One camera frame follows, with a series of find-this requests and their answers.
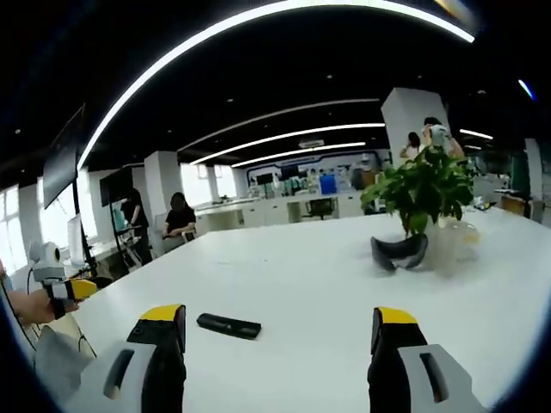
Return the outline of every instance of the chair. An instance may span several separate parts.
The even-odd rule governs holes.
[[[153,227],[152,247],[157,256],[171,252],[176,248],[184,245],[185,243],[192,241],[196,238],[195,231],[186,232],[184,237],[178,238],[164,238],[164,222],[166,221],[166,215],[168,213],[162,213],[155,217],[155,223]]]
[[[322,221],[324,216],[332,215],[335,210],[333,199],[311,200],[308,204],[308,217],[319,217]]]

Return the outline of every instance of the curved led light strip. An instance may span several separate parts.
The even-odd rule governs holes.
[[[227,153],[238,151],[239,149],[248,148],[250,146],[265,144],[266,142],[271,142],[272,140],[291,138],[293,136],[306,135],[306,134],[309,134],[309,133],[338,131],[338,130],[341,130],[341,129],[357,129],[357,128],[361,128],[361,127],[385,127],[385,124],[384,123],[356,123],[356,124],[352,124],[352,125],[336,125],[336,126],[317,127],[315,129],[306,129],[305,131],[284,133],[283,135],[272,136],[270,138],[255,140],[255,141],[249,142],[247,144],[233,146],[233,148],[225,149],[223,151],[213,153],[212,155],[202,157],[201,159],[197,159],[196,161],[193,161],[192,163],[190,163],[190,165],[197,165],[198,163],[205,162],[207,159],[211,159],[213,157],[219,157],[220,155],[226,155]]]
[[[203,41],[210,39],[216,34],[220,34],[230,28],[234,28],[238,26],[239,24],[250,22],[252,20],[255,20],[257,18],[266,16],[266,15],[272,15],[274,13],[279,13],[279,12],[287,11],[291,9],[302,9],[306,7],[332,6],[332,5],[371,7],[373,9],[383,9],[383,10],[399,13],[401,15],[408,15],[408,16],[423,20],[425,22],[428,22],[430,24],[433,24],[435,26],[438,26],[440,28],[443,28],[444,30],[447,30],[452,34],[455,34],[456,36],[460,37],[461,39],[464,39],[465,41],[468,41],[469,43],[472,43],[474,41],[474,37],[471,34],[467,33],[465,30],[461,28],[458,28],[457,26],[451,24],[450,22],[446,22],[444,19],[441,19],[440,17],[436,17],[435,15],[431,15],[422,10],[414,9],[413,7],[405,6],[404,4],[388,2],[385,0],[349,0],[349,1],[287,0],[284,2],[268,4],[266,6],[258,7],[256,9],[247,10],[238,15],[229,17],[222,22],[216,23],[210,28],[207,28],[202,32],[196,34],[195,36],[192,36],[189,39],[185,40],[182,44],[180,44],[179,46],[176,46],[170,52],[166,53],[161,59],[159,59],[152,66],[150,66],[149,69],[147,69],[144,73],[142,73],[141,76],[138,77],[138,79],[136,79],[134,83],[132,83],[130,87],[121,95],[121,97],[119,97],[119,99],[114,103],[114,105],[107,112],[105,117],[102,119],[99,126],[94,131],[92,138],[84,148],[84,152],[80,157],[80,159],[78,160],[77,168],[81,169],[83,167],[84,162],[86,161],[86,158],[90,154],[97,140],[102,135],[103,131],[107,128],[111,120],[113,120],[113,118],[119,113],[122,107],[130,100],[130,98],[145,83],[147,83],[149,79],[155,76],[157,72],[163,69],[172,60],[186,53],[189,49],[201,44]]]
[[[235,164],[232,165],[232,168],[237,168],[238,166],[245,166],[245,165],[248,165],[250,163],[269,161],[270,159],[276,159],[277,157],[290,157],[292,155],[300,155],[301,153],[327,151],[328,149],[351,148],[351,147],[354,147],[354,146],[365,146],[365,142],[354,142],[352,144],[317,146],[315,148],[299,149],[298,151],[289,151],[289,152],[276,153],[275,155],[269,155],[267,157],[258,157],[257,159],[252,159],[250,161],[235,163]]]
[[[231,131],[232,129],[235,129],[236,127],[242,127],[242,126],[245,126],[245,125],[249,125],[250,123],[253,123],[253,122],[256,122],[256,121],[262,120],[262,119],[268,119],[268,118],[271,118],[272,116],[278,116],[280,114],[288,114],[288,113],[296,112],[298,110],[303,110],[303,109],[322,108],[323,106],[342,105],[342,104],[345,104],[345,103],[364,103],[364,102],[379,102],[379,101],[380,101],[380,99],[377,99],[377,98],[345,99],[343,101],[320,102],[320,103],[313,103],[313,104],[310,104],[310,105],[296,106],[294,108],[278,110],[277,112],[272,112],[271,114],[263,114],[262,116],[258,116],[257,118],[252,118],[252,119],[248,119],[248,120],[245,120],[243,122],[240,122],[240,123],[236,123],[235,125],[225,127],[224,129],[220,129],[219,131],[210,133],[207,136],[203,136],[202,138],[198,138],[198,139],[194,140],[193,142],[191,142],[189,144],[186,144],[185,146],[182,146],[180,149],[178,149],[178,152],[183,151],[185,149],[188,149],[190,146],[199,144],[203,140],[211,139],[212,137],[214,137],[216,135],[220,135],[221,133]]]

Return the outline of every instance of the cable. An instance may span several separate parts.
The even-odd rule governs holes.
[[[32,272],[34,272],[34,269],[31,266],[31,268],[29,269],[28,274],[27,274],[27,294],[31,293],[30,289],[31,289],[31,273]]]
[[[82,342],[82,340],[86,341],[86,343],[88,344],[88,347],[90,348],[90,351],[92,352],[92,354],[94,355],[94,357],[97,358],[97,354],[96,352],[94,351],[94,349],[92,348],[92,345],[90,344],[90,342],[88,341],[88,339],[86,338],[86,336],[84,335],[83,331],[80,330],[80,327],[78,327],[78,332],[80,333],[80,337],[78,338],[78,353],[81,353],[81,350],[80,350],[80,343]]]
[[[3,284],[3,281],[0,281],[0,284],[2,284],[2,289],[3,289],[4,295],[6,296],[6,301],[8,301],[9,308],[11,309],[11,312],[14,313],[15,319],[17,320],[17,323],[18,323],[19,326],[21,327],[21,331],[22,331],[23,335],[25,336],[25,338],[27,339],[28,343],[29,343],[30,346],[33,348],[33,350],[36,351],[36,347],[35,347],[34,344],[31,342],[31,339],[28,338],[27,332],[25,331],[25,328],[23,327],[23,324],[21,324],[21,321],[19,321],[19,317],[18,317],[17,314],[15,313],[14,306],[11,304],[11,301],[9,300],[8,290],[6,290],[6,286]]]

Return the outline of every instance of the black office chair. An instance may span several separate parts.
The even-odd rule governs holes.
[[[333,207],[333,200],[327,198],[324,200],[311,200],[308,204],[308,217],[319,217],[322,221],[324,216],[332,215],[335,208]]]

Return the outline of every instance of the white table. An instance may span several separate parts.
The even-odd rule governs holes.
[[[495,403],[539,337],[551,287],[551,231],[492,209],[466,213],[480,259],[443,279],[371,259],[396,238],[386,215],[212,232],[84,302],[75,319],[101,353],[157,305],[188,307],[186,413],[368,411],[372,311],[409,311]],[[197,327],[203,312],[262,323],[254,342]]]

